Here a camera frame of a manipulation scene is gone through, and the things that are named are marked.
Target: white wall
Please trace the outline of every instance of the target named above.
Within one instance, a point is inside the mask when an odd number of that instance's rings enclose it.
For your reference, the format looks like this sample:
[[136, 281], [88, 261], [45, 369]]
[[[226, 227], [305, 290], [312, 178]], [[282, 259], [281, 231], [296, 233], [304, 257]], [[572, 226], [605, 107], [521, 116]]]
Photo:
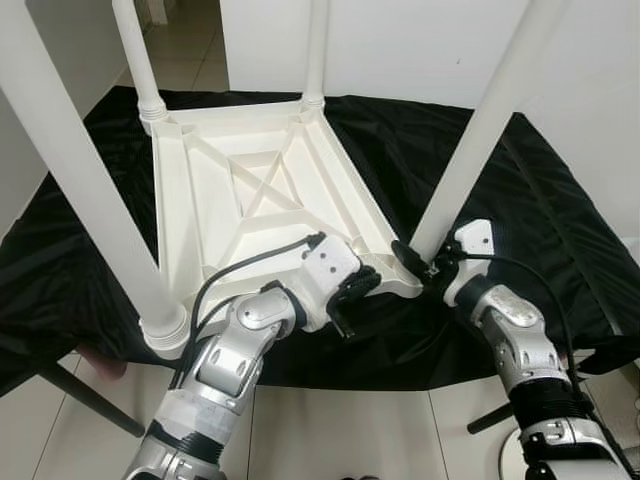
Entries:
[[[86, 115], [126, 65], [111, 0], [27, 0], [27, 6], [78, 112]], [[1, 91], [0, 149], [1, 238], [47, 171]]]
[[[326, 93], [473, 107], [525, 6], [334, 0]], [[221, 7], [231, 88], [300, 90], [309, 0]], [[620, 236], [640, 230], [638, 17], [635, 0], [574, 1], [521, 106]]]

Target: tiled floor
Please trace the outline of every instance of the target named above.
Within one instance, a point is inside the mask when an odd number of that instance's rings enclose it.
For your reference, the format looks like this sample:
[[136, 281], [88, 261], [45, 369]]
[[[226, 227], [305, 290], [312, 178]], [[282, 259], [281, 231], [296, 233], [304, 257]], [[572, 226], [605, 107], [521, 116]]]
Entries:
[[[184, 0], [171, 24], [151, 29], [146, 43], [160, 88], [228, 89], [215, 0]], [[132, 84], [128, 71], [118, 83]], [[121, 381], [106, 384], [77, 355], [62, 364], [145, 424], [171, 374], [130, 365]], [[596, 400], [618, 388], [612, 387], [620, 381], [614, 377], [594, 384]], [[366, 474], [383, 480], [495, 480], [500, 447], [514, 421], [476, 436], [465, 426], [505, 400], [495, 377], [431, 392], [259, 387], [222, 466], [229, 480], [337, 480]], [[10, 432], [1, 436], [3, 479], [119, 479], [139, 443], [39, 378], [0, 399], [0, 422]]]

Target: black cloth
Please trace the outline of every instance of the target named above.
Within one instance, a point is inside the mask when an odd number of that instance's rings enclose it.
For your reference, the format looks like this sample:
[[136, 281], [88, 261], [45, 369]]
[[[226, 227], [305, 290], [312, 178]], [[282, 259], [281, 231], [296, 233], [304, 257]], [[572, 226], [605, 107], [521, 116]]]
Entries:
[[[174, 110], [298, 98], [239, 92], [162, 96]], [[133, 89], [115, 87], [85, 123], [157, 255], [151, 139], [138, 121], [136, 101]], [[399, 239], [408, 242], [471, 111], [346, 96], [328, 98], [325, 113]], [[523, 115], [509, 123], [459, 222], [474, 218], [492, 220], [500, 254], [548, 279], [567, 312], [574, 346], [596, 349], [585, 370], [602, 373], [640, 356], [640, 270]], [[535, 279], [497, 264], [490, 277], [534, 301], [549, 336], [562, 346], [557, 313]], [[354, 341], [343, 342], [331, 327], [313, 335], [296, 332], [269, 352], [261, 382], [414, 390], [493, 374], [491, 352], [456, 315], [427, 296], [367, 299], [350, 312]], [[48, 176], [0, 248], [0, 394], [78, 343], [120, 359], [161, 363], [146, 348], [137, 320]]]

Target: black fabric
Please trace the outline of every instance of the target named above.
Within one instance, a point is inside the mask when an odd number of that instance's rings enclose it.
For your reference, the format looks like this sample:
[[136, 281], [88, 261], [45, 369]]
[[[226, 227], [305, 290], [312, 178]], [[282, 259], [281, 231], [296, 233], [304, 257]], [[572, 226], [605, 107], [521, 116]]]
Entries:
[[[162, 95], [170, 109], [298, 98]], [[133, 89], [116, 87], [85, 123], [155, 255], [151, 139], [137, 119], [136, 101]], [[409, 241], [471, 112], [352, 96], [328, 98], [325, 112], [398, 237]], [[511, 120], [459, 222], [479, 217], [492, 220], [500, 254], [549, 280], [567, 311], [574, 346], [596, 348], [584, 369], [602, 373], [640, 356], [640, 270], [522, 115]], [[492, 266], [490, 277], [534, 301], [561, 346], [556, 312], [535, 279], [508, 265]], [[350, 316], [354, 341], [344, 343], [330, 327], [295, 333], [269, 352], [261, 381], [413, 390], [494, 373], [478, 333], [437, 300], [382, 295], [360, 302]], [[0, 248], [0, 394], [80, 342], [109, 356], [160, 363], [141, 338], [130, 302], [49, 176]]]

